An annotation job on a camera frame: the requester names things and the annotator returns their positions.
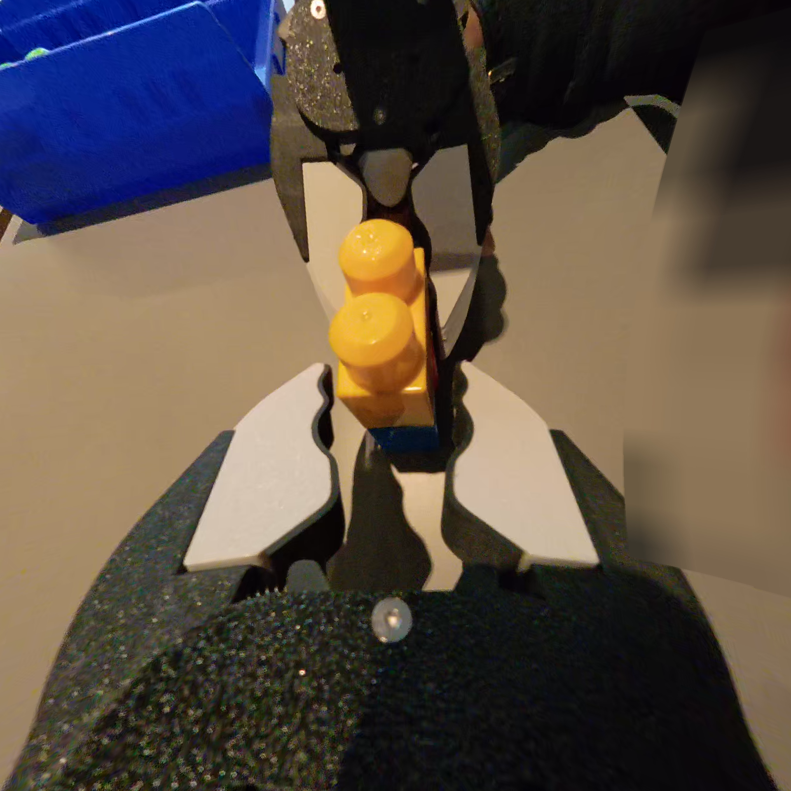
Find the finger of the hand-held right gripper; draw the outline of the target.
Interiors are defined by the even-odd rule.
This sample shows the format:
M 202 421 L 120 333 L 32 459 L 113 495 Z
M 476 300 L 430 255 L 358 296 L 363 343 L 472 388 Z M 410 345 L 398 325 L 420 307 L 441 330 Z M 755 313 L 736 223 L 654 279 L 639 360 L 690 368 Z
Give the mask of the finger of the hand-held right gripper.
M 428 271 L 436 304 L 438 345 L 452 361 L 480 272 L 468 147 L 439 150 L 414 178 L 417 218 L 430 242 Z
M 305 163 L 302 175 L 309 234 L 306 268 L 331 319 L 345 301 L 346 280 L 339 265 L 339 249 L 346 235 L 364 219 L 364 193 L 354 178 L 331 162 Z

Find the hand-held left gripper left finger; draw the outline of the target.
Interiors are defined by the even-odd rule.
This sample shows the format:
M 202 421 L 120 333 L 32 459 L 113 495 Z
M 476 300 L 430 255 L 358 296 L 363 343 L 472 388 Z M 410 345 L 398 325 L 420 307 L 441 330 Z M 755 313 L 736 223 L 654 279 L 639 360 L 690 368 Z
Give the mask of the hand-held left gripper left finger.
M 240 420 L 184 555 L 186 571 L 258 567 L 277 587 L 294 564 L 327 573 L 342 545 L 332 404 L 331 367 L 315 363 Z

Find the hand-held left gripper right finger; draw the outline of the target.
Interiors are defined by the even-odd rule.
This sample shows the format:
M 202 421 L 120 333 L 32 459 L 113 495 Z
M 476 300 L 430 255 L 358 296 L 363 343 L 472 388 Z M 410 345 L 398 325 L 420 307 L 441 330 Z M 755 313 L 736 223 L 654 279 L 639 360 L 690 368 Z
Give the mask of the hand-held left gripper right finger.
M 441 535 L 464 565 L 593 568 L 599 556 L 547 423 L 468 361 L 453 380 Z

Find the yellow mega block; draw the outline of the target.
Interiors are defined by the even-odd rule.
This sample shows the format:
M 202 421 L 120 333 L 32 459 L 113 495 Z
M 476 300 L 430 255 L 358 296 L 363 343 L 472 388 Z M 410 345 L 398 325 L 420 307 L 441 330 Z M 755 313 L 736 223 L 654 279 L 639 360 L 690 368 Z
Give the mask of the yellow mega block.
M 329 328 L 337 398 L 367 430 L 426 429 L 437 383 L 425 256 L 401 224 L 356 225 L 339 250 L 345 297 Z

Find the blue mega block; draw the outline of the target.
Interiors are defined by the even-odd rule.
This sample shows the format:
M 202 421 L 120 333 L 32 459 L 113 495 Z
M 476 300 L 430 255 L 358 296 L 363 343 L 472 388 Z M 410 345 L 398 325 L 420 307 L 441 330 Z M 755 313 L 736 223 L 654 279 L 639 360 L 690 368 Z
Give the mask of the blue mega block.
M 389 426 L 367 430 L 374 444 L 388 454 L 421 454 L 440 448 L 437 423 L 428 426 Z

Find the blue plastic bin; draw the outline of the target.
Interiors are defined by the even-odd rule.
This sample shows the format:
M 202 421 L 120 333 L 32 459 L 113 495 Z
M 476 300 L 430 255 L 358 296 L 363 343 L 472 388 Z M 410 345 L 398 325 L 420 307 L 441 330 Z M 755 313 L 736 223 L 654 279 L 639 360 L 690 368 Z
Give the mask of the blue plastic bin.
M 58 221 L 270 162 L 283 2 L 1 3 L 2 207 Z M 25 61 L 35 47 L 50 52 Z

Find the person's right forearm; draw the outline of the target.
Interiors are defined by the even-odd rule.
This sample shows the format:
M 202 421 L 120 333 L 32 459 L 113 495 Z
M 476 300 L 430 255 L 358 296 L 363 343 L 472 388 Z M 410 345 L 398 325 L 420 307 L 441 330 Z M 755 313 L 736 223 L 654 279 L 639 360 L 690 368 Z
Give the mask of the person's right forearm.
M 476 1 L 463 14 L 501 128 L 566 130 L 626 96 L 680 104 L 708 34 L 783 1 Z

